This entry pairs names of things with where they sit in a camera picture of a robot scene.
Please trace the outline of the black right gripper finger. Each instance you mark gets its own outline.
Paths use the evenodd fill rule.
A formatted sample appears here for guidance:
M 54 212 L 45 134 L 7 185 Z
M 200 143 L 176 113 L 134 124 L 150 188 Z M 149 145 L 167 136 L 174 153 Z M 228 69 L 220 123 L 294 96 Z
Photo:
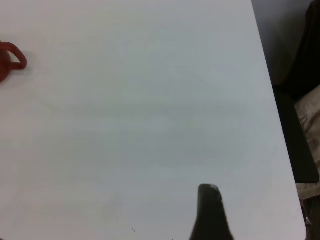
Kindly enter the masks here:
M 197 215 L 191 240 L 232 240 L 222 194 L 213 184 L 198 187 Z

